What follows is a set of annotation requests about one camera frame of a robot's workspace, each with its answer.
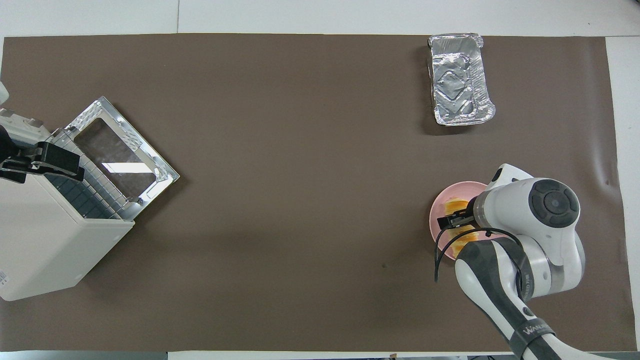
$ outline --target white table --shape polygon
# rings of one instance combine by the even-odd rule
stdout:
[[[4,37],[140,33],[435,34],[607,37],[636,341],[640,343],[640,4],[633,0],[3,0]],[[179,352],[170,359],[387,357],[389,352]],[[398,356],[433,356],[400,352]]]

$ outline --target brown table mat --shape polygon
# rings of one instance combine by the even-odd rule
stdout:
[[[0,302],[0,350],[507,350],[452,262],[433,282],[424,221],[505,162],[582,204],[584,279],[532,310],[574,347],[635,350],[604,39],[486,37],[497,114],[455,129],[426,43],[5,39],[7,107],[53,130],[105,95],[182,178],[75,288]]]

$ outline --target black cable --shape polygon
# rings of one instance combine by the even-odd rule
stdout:
[[[433,264],[435,265],[435,263],[438,262],[438,243],[440,242],[440,237],[442,236],[442,234],[444,234],[445,231],[449,230],[449,229],[453,229],[453,227],[451,225],[447,225],[444,229],[440,230],[440,232],[438,233],[438,236],[436,236],[436,249],[433,251]],[[437,270],[438,268],[435,268],[436,270],[436,275],[435,276],[435,281],[438,282],[438,276],[437,276]]]
[[[454,236],[453,239],[451,239],[451,241],[449,241],[447,243],[447,245],[444,245],[440,255],[435,259],[435,273],[433,274],[433,279],[435,280],[435,282],[438,282],[438,269],[440,268],[440,262],[442,261],[442,257],[444,256],[444,254],[447,251],[447,249],[454,242],[456,242],[457,239],[460,239],[462,236],[467,235],[467,234],[471,234],[471,233],[476,233],[476,232],[479,232],[479,231],[486,231],[487,232],[487,236],[491,235],[491,233],[499,233],[499,234],[503,234],[503,235],[509,236],[513,241],[515,241],[516,244],[518,244],[518,246],[522,247],[522,243],[520,242],[520,240],[514,234],[511,234],[511,233],[509,233],[508,231],[505,231],[505,230],[497,229],[495,227],[478,227],[478,228],[475,228],[475,229],[463,231],[462,233]],[[443,232],[444,232],[444,230],[440,231],[440,234],[438,235],[438,238],[436,239],[436,250],[438,248],[438,240],[440,239],[440,236],[442,235]]]

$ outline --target orange food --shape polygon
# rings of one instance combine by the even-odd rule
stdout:
[[[451,199],[447,200],[447,202],[444,203],[444,213],[445,215],[451,215],[454,213],[454,211],[463,210],[467,208],[468,203],[469,201],[467,200],[463,200],[458,197],[452,197]],[[455,229],[447,230],[447,233],[449,234],[449,239],[453,239],[454,236],[460,233],[463,233],[467,230],[471,230],[473,228],[474,227],[471,225],[465,225],[465,226],[456,227]],[[457,258],[458,254],[460,253],[460,250],[462,250],[462,248],[465,247],[465,245],[468,242],[476,241],[476,240],[478,240],[478,233],[466,234],[462,236],[460,239],[457,239],[456,242],[451,244],[453,257]]]

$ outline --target foil container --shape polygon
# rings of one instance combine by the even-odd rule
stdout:
[[[180,177],[105,97],[48,141],[80,155],[82,183],[48,179],[85,218],[133,221]]]
[[[495,115],[486,89],[482,46],[482,37],[474,33],[429,37],[431,96],[438,124],[482,124]]]

